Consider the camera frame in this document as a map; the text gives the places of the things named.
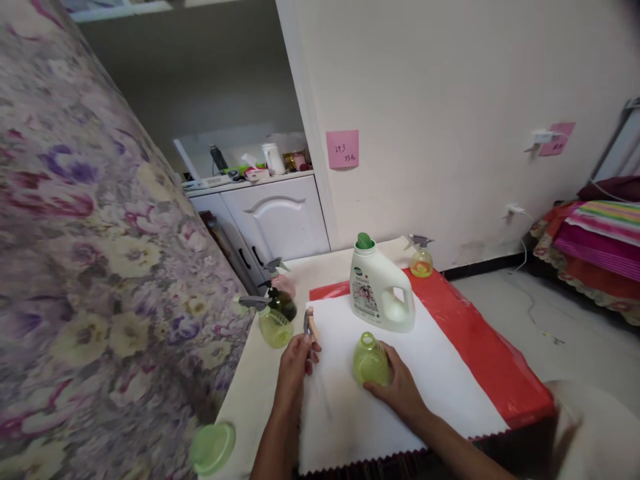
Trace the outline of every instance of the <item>countertop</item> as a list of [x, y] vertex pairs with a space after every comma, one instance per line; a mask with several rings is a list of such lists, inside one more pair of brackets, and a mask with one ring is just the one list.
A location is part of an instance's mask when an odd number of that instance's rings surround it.
[[[377, 247], [378, 251], [398, 267], [406, 268], [413, 255], [413, 250], [404, 250], [406, 245], [407, 239], [400, 237], [378, 243]], [[291, 269], [287, 276], [294, 283], [296, 290], [294, 302], [297, 314], [292, 322], [294, 335], [303, 331], [309, 290], [348, 280], [352, 256], [353, 249], [347, 249], [287, 260], [287, 266]], [[284, 349], [274, 350], [263, 340], [256, 314], [245, 349], [216, 419], [216, 423], [229, 422], [235, 427], [235, 447], [227, 464], [215, 474], [216, 479], [248, 478], [273, 405], [282, 352]]]
[[285, 173], [284, 175], [278, 175], [277, 177], [269, 177], [268, 179], [258, 180], [255, 182], [244, 181], [240, 183], [226, 183], [224, 185], [220, 185], [218, 187], [213, 187], [210, 189], [186, 191], [185, 194], [187, 195], [188, 198], [202, 197], [203, 195], [209, 195], [210, 193], [220, 193], [220, 192], [229, 191], [229, 190], [249, 188], [249, 187], [254, 187], [256, 185], [264, 185], [266, 183], [273, 183], [273, 182], [282, 181], [282, 180], [291, 180], [298, 177], [306, 177], [308, 175], [313, 175], [313, 170], [307, 170], [304, 172]]

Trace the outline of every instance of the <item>shelf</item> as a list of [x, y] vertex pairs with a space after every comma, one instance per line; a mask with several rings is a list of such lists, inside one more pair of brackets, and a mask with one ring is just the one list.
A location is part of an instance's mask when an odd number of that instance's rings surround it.
[[291, 180], [294, 178], [306, 177], [308, 175], [313, 175], [313, 170], [307, 170], [304, 172], [285, 173], [284, 175], [278, 175], [277, 177], [269, 177], [268, 179], [258, 180], [255, 182], [244, 181], [240, 183], [226, 183], [224, 185], [220, 185], [219, 187], [213, 187], [210, 189], [186, 191], [185, 194], [186, 196], [188, 196], [188, 198], [202, 197], [203, 195], [209, 195], [210, 193], [220, 193], [220, 192], [229, 191], [229, 190], [250, 188], [256, 185], [264, 185], [265, 183], [273, 183], [273, 182], [282, 181], [282, 180]]
[[124, 1], [124, 5], [116, 7], [104, 7], [93, 10], [84, 10], [71, 13], [71, 18], [76, 23], [92, 22], [99, 20], [116, 19], [120, 17], [130, 17], [132, 15], [146, 15], [162, 11], [182, 10], [185, 8], [201, 7], [211, 3], [226, 3], [239, 0], [182, 0], [167, 1], [159, 0], [148, 3], [129, 3]]

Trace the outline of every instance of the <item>black baseboard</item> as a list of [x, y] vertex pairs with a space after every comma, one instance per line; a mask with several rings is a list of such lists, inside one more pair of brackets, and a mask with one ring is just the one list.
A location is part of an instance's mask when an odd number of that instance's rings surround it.
[[[517, 267], [525, 260], [525, 253], [516, 253], [514, 255], [508, 255], [506, 257], [500, 257], [492, 260], [485, 260], [484, 262], [472, 263], [471, 265], [465, 265], [464, 267], [456, 267], [449, 270], [440, 272], [444, 278], [448, 281], [458, 280], [461, 278], [472, 277], [474, 275], [480, 275], [481, 273], [488, 273], [491, 271], [500, 270], [508, 267]], [[533, 254], [529, 252], [527, 255], [527, 263], [533, 260]]]

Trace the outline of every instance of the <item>white detergent bottle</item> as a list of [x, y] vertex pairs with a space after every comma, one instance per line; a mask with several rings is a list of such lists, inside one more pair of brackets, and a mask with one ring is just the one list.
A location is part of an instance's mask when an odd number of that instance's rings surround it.
[[[351, 260], [351, 302], [362, 320], [386, 330], [406, 333], [413, 330], [415, 305], [411, 282], [391, 260], [377, 251], [366, 233], [358, 234]], [[393, 288], [402, 290], [404, 301]]]

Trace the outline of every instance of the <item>door frame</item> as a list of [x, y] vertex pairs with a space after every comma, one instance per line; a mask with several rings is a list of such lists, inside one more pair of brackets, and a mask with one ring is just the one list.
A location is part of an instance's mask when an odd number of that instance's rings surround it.
[[302, 47], [303, 40], [298, 28], [298, 18], [295, 10], [295, 0], [275, 0], [280, 17], [280, 28], [285, 39], [289, 66], [293, 76], [295, 94], [298, 98], [298, 106], [302, 116], [302, 123], [307, 136], [307, 145], [311, 160], [315, 183], [318, 187], [320, 206], [325, 220], [329, 248], [331, 251], [340, 249], [335, 210], [333, 208], [333, 196], [329, 186], [329, 162], [325, 151], [323, 132], [318, 121], [315, 98], [311, 86], [311, 78], [305, 62], [305, 54]]

